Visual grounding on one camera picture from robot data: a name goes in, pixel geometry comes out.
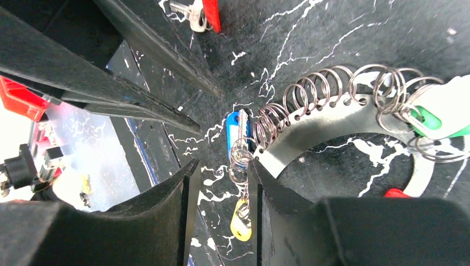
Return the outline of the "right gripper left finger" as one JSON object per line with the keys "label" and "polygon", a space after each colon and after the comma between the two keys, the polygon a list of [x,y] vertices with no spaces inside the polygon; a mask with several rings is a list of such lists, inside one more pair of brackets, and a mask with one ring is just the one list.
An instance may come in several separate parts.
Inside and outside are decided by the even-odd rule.
{"label": "right gripper left finger", "polygon": [[193,159],[105,212],[61,202],[1,204],[2,265],[187,265],[201,176]]}

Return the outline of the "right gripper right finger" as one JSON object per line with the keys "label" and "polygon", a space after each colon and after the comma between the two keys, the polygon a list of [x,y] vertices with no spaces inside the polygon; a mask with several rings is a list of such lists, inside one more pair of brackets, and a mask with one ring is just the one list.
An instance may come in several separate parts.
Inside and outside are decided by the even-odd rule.
{"label": "right gripper right finger", "polygon": [[468,265],[469,215],[439,198],[323,198],[248,168],[256,265]]}

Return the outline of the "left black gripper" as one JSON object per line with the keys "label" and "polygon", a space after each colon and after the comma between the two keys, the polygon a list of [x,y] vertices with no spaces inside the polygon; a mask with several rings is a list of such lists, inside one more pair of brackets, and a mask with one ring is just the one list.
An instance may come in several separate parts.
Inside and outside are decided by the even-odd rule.
{"label": "left black gripper", "polygon": [[1,0],[1,7],[1,75],[44,95],[93,114],[199,133],[199,124],[170,104],[100,69],[125,39],[198,89],[224,96],[156,1]]}

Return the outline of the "key with blue tag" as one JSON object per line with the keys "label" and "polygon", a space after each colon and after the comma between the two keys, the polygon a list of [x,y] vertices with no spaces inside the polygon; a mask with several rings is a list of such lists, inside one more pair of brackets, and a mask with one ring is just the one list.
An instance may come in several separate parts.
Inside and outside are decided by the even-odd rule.
{"label": "key with blue tag", "polygon": [[253,158],[251,152],[249,116],[243,110],[235,111],[226,119],[227,151],[231,172],[245,171]]}

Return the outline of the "metal keyring with red handle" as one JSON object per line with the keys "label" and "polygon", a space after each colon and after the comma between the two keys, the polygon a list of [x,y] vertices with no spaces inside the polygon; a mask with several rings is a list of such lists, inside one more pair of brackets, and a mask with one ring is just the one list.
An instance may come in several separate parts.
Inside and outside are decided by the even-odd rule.
{"label": "metal keyring with red handle", "polygon": [[[351,70],[343,65],[313,72],[289,85],[281,103],[267,103],[250,121],[251,152],[273,177],[307,149],[352,134],[392,136],[410,148],[412,176],[386,197],[419,197],[436,163],[469,158],[469,76],[443,81],[414,68],[381,64]],[[230,229],[240,241],[251,238],[247,170],[228,173],[242,192]]]}

